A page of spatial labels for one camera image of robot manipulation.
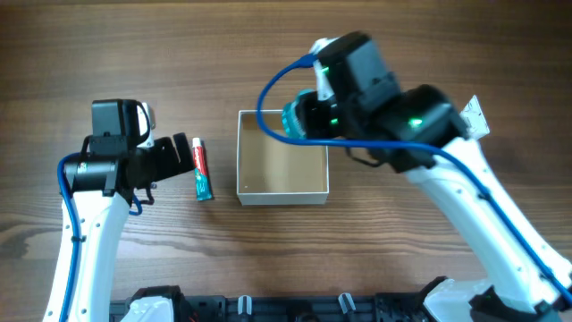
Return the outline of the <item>blue mouthwash bottle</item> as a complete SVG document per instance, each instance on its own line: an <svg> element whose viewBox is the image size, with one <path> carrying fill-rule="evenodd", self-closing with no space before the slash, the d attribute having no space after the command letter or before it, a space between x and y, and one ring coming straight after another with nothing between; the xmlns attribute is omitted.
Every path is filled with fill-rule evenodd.
<svg viewBox="0 0 572 322"><path fill-rule="evenodd" d="M301 108L302 101L305 97L314 95L312 89L303 89L294 100L287 103L282 109L282 126L289 138L305 139L307 137L306 130L299 119L298 111Z"/></svg>

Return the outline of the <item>white lotion tube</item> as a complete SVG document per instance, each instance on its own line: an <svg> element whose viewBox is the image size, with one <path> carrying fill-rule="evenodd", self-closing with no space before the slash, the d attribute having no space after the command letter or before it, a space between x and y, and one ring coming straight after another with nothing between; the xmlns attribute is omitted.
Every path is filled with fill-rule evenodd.
<svg viewBox="0 0 572 322"><path fill-rule="evenodd" d="M477 95L473 95L463 110L460 112L461 118L467 125L470 136L475 140L480 140L490 133L490 128L485 119L484 112L480 106Z"/></svg>

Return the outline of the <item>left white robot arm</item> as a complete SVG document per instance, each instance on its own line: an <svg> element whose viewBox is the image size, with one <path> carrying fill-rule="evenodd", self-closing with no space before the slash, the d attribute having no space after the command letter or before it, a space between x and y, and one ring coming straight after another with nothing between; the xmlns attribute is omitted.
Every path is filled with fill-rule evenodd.
<svg viewBox="0 0 572 322"><path fill-rule="evenodd" d="M95 100L92 132L63 157L62 239L45 321L109 319L114 263L130 216L151 206L156 184L194 170L187 137L155 138L152 107L134 99Z"/></svg>

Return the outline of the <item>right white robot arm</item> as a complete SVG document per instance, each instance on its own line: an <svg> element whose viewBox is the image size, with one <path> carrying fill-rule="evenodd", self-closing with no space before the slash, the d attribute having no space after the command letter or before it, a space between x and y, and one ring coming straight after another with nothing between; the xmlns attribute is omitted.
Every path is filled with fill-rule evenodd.
<svg viewBox="0 0 572 322"><path fill-rule="evenodd" d="M485 271L440 278L420 296L436 321L556 321L571 307L571 264L527 220L496 178L477 139L436 87L404 90L375 42L356 31L314 43L297 61L316 88L285 110L290 138L363 148L422 191L457 229Z"/></svg>

